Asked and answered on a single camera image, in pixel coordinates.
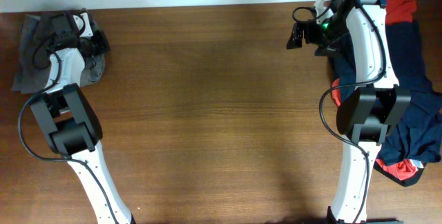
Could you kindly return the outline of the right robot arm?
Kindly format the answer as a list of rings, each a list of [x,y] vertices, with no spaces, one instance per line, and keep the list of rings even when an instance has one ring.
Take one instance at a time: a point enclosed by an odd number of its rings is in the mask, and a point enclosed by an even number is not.
[[[406,111],[411,95],[399,86],[385,33],[386,0],[317,0],[309,20],[295,19],[288,49],[315,44],[317,56],[338,56],[352,41],[356,81],[336,114],[333,136],[343,143],[338,189],[323,223],[366,223],[370,178],[381,147]]]

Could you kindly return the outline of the grey shorts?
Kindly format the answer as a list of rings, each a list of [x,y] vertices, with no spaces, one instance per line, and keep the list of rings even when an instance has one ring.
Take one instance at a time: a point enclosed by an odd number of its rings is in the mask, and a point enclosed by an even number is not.
[[[83,58],[77,49],[79,29],[74,16],[83,12],[88,13],[93,32],[102,30],[86,9],[25,17],[12,91],[33,94],[55,83],[48,90],[52,93],[69,84],[88,86],[100,81],[105,54]]]

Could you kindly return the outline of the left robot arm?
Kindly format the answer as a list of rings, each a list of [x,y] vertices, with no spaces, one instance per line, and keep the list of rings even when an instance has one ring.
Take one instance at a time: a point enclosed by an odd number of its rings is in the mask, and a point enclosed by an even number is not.
[[[69,164],[77,174],[98,223],[134,223],[106,166],[103,131],[80,89],[86,63],[110,50],[108,40],[86,9],[49,17],[51,31],[39,45],[46,64],[35,56],[31,64],[48,70],[46,85],[26,103],[30,107],[55,161]]]

